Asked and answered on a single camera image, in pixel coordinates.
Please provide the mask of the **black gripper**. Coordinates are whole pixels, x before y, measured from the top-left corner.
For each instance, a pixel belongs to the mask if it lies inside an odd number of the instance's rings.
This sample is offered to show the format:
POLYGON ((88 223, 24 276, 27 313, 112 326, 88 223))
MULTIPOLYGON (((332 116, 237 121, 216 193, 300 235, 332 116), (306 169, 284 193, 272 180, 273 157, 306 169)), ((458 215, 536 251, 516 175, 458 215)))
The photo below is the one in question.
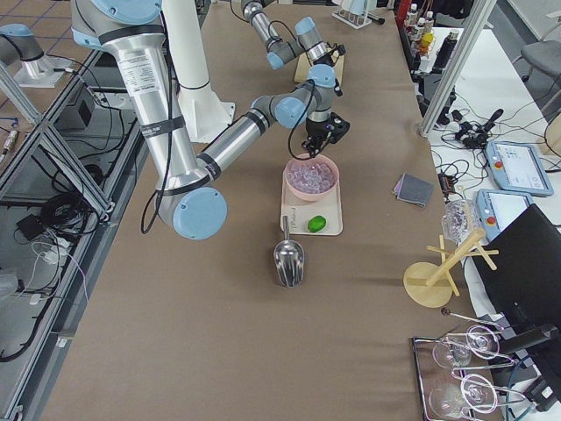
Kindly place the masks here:
POLYGON ((337 43, 319 43, 313 47, 313 64, 325 64, 335 66, 338 60, 346 53, 345 46, 337 43))
POLYGON ((302 149, 309 150, 309 157, 314 158, 329 144, 336 144, 346 133, 351 124, 332 112, 323 121, 306 119, 307 138, 301 143, 302 149))

